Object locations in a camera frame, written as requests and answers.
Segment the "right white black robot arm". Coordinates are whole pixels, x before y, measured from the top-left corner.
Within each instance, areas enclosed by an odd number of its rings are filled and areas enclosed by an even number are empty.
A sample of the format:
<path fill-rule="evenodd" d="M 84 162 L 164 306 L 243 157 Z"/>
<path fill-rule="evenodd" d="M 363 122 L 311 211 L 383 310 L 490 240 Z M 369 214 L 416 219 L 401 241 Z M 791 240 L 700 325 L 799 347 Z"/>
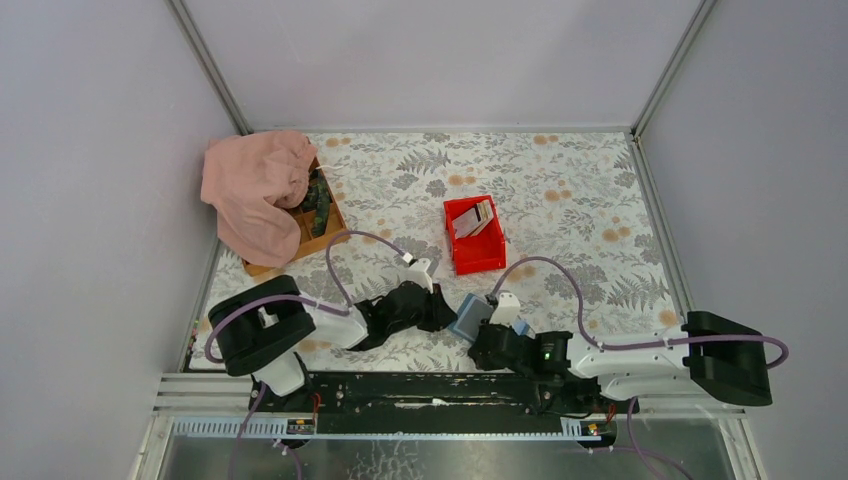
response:
<path fill-rule="evenodd" d="M 571 332 L 520 335 L 484 324 L 468 350 L 482 371 L 509 370 L 571 396 L 629 401 L 652 395 L 705 393 L 725 404 L 772 404 L 766 338 L 707 311 L 684 324 L 622 340 L 586 340 Z"/>

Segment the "white card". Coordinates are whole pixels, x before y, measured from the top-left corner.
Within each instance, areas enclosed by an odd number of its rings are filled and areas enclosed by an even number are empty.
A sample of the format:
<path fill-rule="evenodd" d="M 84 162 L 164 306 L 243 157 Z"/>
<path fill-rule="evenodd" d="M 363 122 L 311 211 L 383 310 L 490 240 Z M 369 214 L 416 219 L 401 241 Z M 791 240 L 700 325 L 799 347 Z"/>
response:
<path fill-rule="evenodd" d="M 471 235 L 481 224 L 483 214 L 480 212 L 480 207 L 474 205 L 467 211 L 457 216 L 452 220 L 452 226 L 456 238 L 465 238 Z"/>

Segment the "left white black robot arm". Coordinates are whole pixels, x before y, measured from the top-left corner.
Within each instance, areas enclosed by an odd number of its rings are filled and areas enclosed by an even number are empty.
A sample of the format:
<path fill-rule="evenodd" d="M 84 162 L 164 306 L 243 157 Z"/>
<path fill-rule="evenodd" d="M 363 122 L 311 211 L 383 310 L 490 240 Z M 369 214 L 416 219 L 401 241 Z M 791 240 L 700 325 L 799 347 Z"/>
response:
<path fill-rule="evenodd" d="M 307 369 L 296 352 L 304 340 L 369 351 L 411 328 L 441 331 L 457 314 L 436 283 L 402 281 L 385 295 L 348 307 L 312 297 L 282 275 L 218 303 L 208 318 L 206 360 L 284 397 L 306 384 Z"/>

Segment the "red plastic bin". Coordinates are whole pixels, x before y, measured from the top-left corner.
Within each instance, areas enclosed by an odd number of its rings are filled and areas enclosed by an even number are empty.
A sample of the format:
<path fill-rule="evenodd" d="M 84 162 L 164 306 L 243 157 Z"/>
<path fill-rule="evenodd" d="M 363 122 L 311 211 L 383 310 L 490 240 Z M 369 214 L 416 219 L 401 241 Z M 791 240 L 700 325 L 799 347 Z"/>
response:
<path fill-rule="evenodd" d="M 475 236 L 460 238 L 453 222 L 485 201 L 492 220 Z M 491 195 L 451 199 L 443 202 L 448 246 L 457 275 L 470 275 L 506 268 L 506 240 Z"/>

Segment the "blue card holder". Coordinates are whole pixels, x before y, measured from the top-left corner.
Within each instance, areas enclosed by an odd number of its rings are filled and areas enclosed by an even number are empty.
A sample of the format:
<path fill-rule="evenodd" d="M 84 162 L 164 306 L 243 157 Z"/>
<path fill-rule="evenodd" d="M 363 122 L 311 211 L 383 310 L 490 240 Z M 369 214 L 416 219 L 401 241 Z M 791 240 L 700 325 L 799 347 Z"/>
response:
<path fill-rule="evenodd" d="M 473 342 L 481 327 L 490 324 L 496 298 L 497 294 L 486 297 L 468 294 L 459 308 L 457 319 L 448 326 L 448 330 L 461 339 Z M 520 317 L 510 328 L 518 335 L 535 335 L 532 327 Z"/>

